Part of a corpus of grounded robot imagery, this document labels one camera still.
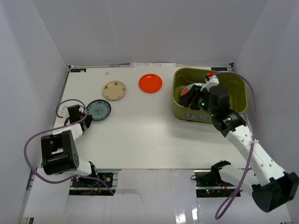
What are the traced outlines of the red teal floral plate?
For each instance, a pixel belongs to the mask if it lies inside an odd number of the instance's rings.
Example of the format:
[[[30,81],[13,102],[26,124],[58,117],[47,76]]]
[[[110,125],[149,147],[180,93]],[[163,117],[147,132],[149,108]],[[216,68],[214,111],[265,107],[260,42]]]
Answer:
[[[204,83],[193,83],[193,84],[189,84],[189,85],[187,85],[187,86],[182,90],[182,92],[181,92],[181,96],[187,94],[187,93],[191,90],[191,88],[192,88],[193,86],[203,87],[204,85],[205,85]]]

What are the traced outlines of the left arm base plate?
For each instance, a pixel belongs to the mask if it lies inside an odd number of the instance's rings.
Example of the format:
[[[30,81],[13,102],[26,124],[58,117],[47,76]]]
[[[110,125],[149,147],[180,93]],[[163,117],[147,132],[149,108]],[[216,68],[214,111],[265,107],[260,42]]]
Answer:
[[[113,173],[98,173],[98,178],[101,179],[103,182],[106,183],[108,187],[112,187],[113,185]],[[71,186],[73,188],[95,188],[95,187],[104,187],[104,184],[102,182],[99,182],[97,180],[90,180],[85,178],[73,178],[71,181]]]

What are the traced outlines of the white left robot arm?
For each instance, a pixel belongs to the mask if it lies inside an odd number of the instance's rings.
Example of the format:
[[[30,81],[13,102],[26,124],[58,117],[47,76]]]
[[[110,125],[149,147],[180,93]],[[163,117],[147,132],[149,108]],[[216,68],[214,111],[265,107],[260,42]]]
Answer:
[[[88,186],[94,186],[99,180],[95,165],[81,160],[75,145],[75,140],[85,133],[92,122],[92,116],[86,115],[81,108],[80,105],[64,108],[62,114],[67,127],[41,138],[43,169],[47,175],[82,175]]]

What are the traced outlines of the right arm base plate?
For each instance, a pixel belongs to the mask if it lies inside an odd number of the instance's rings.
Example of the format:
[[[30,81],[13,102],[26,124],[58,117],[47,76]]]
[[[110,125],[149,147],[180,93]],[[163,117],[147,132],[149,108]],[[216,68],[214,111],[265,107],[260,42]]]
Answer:
[[[231,183],[218,182],[210,170],[197,170],[191,176],[195,181],[197,198],[226,198],[235,190]]]

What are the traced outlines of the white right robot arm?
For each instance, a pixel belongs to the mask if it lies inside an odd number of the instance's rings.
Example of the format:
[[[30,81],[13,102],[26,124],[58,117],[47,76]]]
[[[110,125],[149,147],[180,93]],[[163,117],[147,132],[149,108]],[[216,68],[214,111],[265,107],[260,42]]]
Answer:
[[[252,195],[256,205],[270,212],[294,199],[299,177],[287,173],[263,149],[255,139],[246,121],[230,108],[230,95],[224,86],[210,89],[194,85],[180,96],[182,106],[192,110],[203,110],[212,116],[213,126],[247,159],[245,169],[237,169],[228,161],[211,167],[211,181],[216,186],[228,182],[236,186],[227,202],[240,192]]]

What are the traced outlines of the blue white patterned plate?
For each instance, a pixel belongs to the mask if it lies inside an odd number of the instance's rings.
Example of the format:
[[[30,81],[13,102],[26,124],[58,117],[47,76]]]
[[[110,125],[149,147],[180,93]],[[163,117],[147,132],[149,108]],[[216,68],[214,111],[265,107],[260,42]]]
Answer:
[[[94,100],[87,106],[87,112],[93,121],[103,121],[110,115],[111,110],[111,105],[103,99]]]

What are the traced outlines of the orange round plate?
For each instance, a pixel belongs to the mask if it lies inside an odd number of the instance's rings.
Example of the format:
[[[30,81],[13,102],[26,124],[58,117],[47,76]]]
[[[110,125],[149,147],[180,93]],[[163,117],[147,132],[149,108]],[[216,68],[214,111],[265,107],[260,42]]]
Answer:
[[[162,88],[163,81],[156,74],[145,74],[139,79],[139,87],[146,93],[154,93]]]

